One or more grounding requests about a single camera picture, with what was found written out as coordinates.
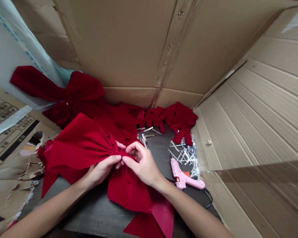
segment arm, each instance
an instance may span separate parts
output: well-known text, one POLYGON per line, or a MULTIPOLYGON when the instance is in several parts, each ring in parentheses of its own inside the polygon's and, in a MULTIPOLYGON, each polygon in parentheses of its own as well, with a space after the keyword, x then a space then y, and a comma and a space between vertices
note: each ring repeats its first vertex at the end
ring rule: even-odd
MULTIPOLYGON (((126 147, 117 143, 122 149, 126 147)), ((121 155, 112 155, 97 165, 90 167, 76 183, 43 203, 21 221, 2 234, 1 238, 39 238, 56 226, 79 201, 79 199, 109 174, 113 165, 121 160, 121 155)))
POLYGON ((233 238, 227 228, 211 213, 163 177, 150 150, 144 148, 139 142, 134 142, 126 148, 126 152, 133 155, 139 163, 127 156, 123 157, 121 163, 130 167, 145 184, 164 195, 196 237, 233 238))

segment dark table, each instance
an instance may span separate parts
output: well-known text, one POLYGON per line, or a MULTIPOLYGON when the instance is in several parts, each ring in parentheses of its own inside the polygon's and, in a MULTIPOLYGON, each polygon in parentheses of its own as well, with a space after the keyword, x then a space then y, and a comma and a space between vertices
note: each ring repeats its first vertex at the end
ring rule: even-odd
MULTIPOLYGON (((155 135, 147 138, 148 148, 151 150, 161 173, 168 179, 174 179, 170 166, 170 153, 168 151, 170 149, 174 155, 178 155, 176 150, 170 147, 170 141, 174 136, 174 132, 166 125, 166 133, 164 135, 156 134, 153 131, 148 131, 144 134, 155 135)), ((192 169, 191 166, 180 165, 180 167, 183 171, 191 171, 192 169)), ((34 189, 33 197, 23 208, 19 219, 22 219, 45 201, 70 186, 65 179, 59 177, 44 198, 41 199, 42 185, 43 180, 40 179, 39 185, 34 189)), ((124 233, 123 230, 134 218, 136 212, 128 211, 120 205, 109 201, 107 198, 107 186, 108 180, 105 180, 101 185, 88 192, 62 221, 60 228, 109 238, 134 237, 124 233)), ((210 203, 209 198, 202 190, 187 186, 183 191, 202 206, 210 203)), ((213 206, 209 207, 208 211, 220 219, 213 206)), ((174 217, 173 237, 191 237, 188 227, 177 212, 174 217)))

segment white wall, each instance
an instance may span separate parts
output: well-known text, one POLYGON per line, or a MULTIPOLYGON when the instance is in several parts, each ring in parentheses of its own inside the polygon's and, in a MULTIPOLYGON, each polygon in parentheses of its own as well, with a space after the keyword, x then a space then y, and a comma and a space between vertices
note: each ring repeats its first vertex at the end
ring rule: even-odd
MULTIPOLYGON (((28 47, 36 61, 44 68, 49 78, 58 86, 64 87, 63 81, 54 68, 52 59, 43 50, 30 30, 27 29, 24 22, 22 22, 10 0, 0 1, 0 13, 11 24, 13 30, 18 33, 19 38, 28 47)), ((40 98, 31 97, 9 83, 16 67, 22 65, 35 66, 30 57, 0 21, 0 87, 32 108, 50 103, 40 98)))

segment power cord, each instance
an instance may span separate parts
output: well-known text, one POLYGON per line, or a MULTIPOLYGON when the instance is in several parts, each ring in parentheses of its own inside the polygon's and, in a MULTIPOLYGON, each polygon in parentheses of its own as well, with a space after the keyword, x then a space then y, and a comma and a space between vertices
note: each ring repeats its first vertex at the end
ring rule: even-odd
MULTIPOLYGON (((176 183, 176 181, 175 181, 174 179, 169 179, 169 178, 167 178, 167 177, 165 177, 165 178, 166 178, 169 182, 172 182, 173 184, 176 183)), ((209 191, 207 188, 204 188, 203 191, 205 192, 205 194, 207 195, 207 197, 208 197, 209 200, 210 200, 210 203, 204 207, 205 209, 208 209, 208 208, 209 208, 210 206, 212 206, 212 204, 213 204, 213 197, 212 197, 210 191, 209 191)))
POLYGON ((204 192, 210 200, 210 203, 204 207, 205 209, 208 209, 213 204, 213 197, 212 197, 210 191, 207 188, 204 188, 204 192))

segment hand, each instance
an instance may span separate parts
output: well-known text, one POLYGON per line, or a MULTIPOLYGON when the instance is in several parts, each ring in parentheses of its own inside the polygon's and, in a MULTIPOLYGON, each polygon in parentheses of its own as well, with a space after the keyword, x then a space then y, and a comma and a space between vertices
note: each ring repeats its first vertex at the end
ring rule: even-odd
MULTIPOLYGON (((126 146, 117 142, 121 149, 126 149, 126 146)), ((122 159, 121 155, 112 155, 98 164, 92 165, 88 172, 78 181, 78 183, 86 190, 91 190, 96 185, 99 185, 110 173, 114 164, 119 163, 122 159)))
POLYGON ((138 163, 128 156, 123 156, 123 162, 147 185, 158 190, 166 180, 160 173, 151 151, 143 147, 138 141, 126 148, 126 153, 137 159, 138 163))

